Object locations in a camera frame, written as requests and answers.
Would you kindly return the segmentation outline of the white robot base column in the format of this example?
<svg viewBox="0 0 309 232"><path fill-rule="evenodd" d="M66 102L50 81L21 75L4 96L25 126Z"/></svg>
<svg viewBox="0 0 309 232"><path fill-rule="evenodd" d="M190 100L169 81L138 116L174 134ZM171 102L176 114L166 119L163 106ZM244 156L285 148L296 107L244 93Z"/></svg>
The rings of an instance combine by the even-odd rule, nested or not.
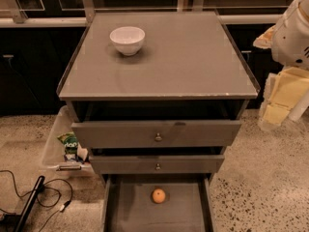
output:
<svg viewBox="0 0 309 232"><path fill-rule="evenodd" d="M309 91L300 99L289 114L289 119L297 121L309 107Z"/></svg>

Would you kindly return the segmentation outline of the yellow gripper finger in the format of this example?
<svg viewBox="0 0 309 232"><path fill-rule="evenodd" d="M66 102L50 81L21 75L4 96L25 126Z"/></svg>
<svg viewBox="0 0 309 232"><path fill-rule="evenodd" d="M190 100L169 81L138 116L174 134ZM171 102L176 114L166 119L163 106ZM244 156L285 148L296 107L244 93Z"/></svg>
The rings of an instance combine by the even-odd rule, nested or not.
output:
<svg viewBox="0 0 309 232"><path fill-rule="evenodd" d="M261 49L269 49L272 46L274 26L269 27L262 35L260 35L254 42L255 47Z"/></svg>
<svg viewBox="0 0 309 232"><path fill-rule="evenodd" d="M268 75L264 101L259 111L258 125L262 131L272 131L289 119L289 114L309 91L309 71L286 67L280 73Z"/></svg>

